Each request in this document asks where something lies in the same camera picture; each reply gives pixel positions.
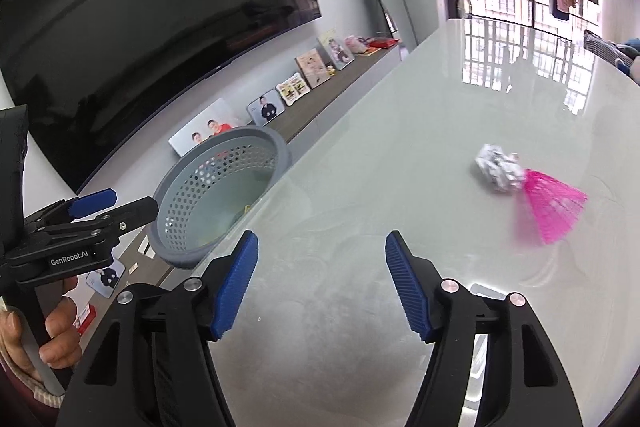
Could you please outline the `person's left hand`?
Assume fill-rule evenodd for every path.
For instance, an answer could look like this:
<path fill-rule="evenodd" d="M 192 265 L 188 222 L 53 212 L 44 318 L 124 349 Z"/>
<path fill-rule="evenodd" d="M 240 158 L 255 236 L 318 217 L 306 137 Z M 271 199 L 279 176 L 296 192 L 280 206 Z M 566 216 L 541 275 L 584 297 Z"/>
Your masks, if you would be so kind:
<path fill-rule="evenodd" d="M 74 326 L 77 306 L 66 296 L 77 284 L 77 277 L 52 284 L 58 302 L 47 302 L 47 315 L 31 291 L 11 289 L 2 297 L 1 343 L 8 363 L 38 384 L 55 389 L 56 395 L 68 387 L 73 367 L 82 357 Z"/>

